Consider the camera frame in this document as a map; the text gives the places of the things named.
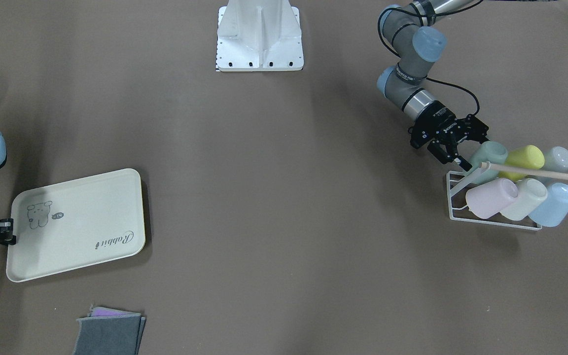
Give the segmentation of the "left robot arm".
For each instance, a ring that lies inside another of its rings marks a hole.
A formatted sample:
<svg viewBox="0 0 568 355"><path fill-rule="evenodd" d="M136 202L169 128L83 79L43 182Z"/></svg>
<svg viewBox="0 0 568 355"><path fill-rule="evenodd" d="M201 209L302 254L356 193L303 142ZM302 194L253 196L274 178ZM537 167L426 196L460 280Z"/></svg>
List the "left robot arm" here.
<svg viewBox="0 0 568 355"><path fill-rule="evenodd" d="M489 128L476 114L455 115L423 82L429 80L429 71L447 44L435 23L477 4L476 0L413 0L406 6L386 7L377 20L381 42L399 58L377 79L377 88L412 119L410 145L426 147L440 163L456 163L466 172L473 165L460 155L458 145L466 140L486 142Z"/></svg>

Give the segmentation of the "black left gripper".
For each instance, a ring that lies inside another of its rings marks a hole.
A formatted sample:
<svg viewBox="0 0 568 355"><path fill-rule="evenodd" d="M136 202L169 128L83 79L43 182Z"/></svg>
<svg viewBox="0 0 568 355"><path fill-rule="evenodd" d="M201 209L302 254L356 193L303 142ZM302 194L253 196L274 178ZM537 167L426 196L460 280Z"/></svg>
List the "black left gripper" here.
<svg viewBox="0 0 568 355"><path fill-rule="evenodd" d="M465 141L483 144L489 141L489 126L475 114L457 118L440 101L428 104L417 115L414 126L422 128L431 137L427 150L442 164L455 163L465 172L473 169L473 164L459 154L458 144Z"/></svg>

